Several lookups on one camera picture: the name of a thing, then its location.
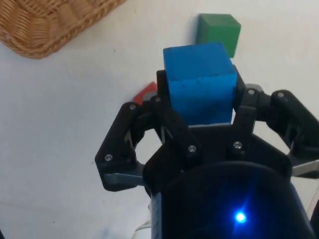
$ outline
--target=red block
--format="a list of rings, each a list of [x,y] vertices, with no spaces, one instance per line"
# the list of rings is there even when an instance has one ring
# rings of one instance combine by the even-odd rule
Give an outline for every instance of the red block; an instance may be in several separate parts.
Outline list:
[[[143,103],[144,96],[149,92],[157,92],[158,86],[155,82],[150,83],[148,86],[146,86],[141,92],[139,92],[134,98],[133,101],[138,104]]]

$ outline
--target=woven basket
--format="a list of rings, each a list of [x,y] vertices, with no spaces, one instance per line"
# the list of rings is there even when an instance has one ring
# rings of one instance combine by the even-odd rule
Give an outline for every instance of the woven basket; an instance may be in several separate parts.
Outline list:
[[[0,40],[40,59],[57,50],[125,0],[0,0]]]

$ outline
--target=blue led light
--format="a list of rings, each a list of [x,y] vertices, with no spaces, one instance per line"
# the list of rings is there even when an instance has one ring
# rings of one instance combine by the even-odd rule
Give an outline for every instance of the blue led light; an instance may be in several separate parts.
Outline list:
[[[246,221],[246,216],[243,213],[237,213],[235,219],[238,223],[244,223]]]

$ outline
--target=green wooden block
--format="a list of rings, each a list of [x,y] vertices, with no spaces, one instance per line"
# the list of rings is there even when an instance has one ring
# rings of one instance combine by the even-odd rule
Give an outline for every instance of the green wooden block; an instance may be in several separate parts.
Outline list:
[[[229,57],[234,57],[241,25],[230,14],[200,14],[196,44],[222,42]]]

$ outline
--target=blue cube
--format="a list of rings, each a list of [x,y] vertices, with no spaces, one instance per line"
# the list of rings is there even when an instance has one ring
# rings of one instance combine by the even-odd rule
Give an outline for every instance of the blue cube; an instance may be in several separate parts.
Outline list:
[[[222,43],[166,48],[170,102],[188,125],[230,123],[237,73]]]

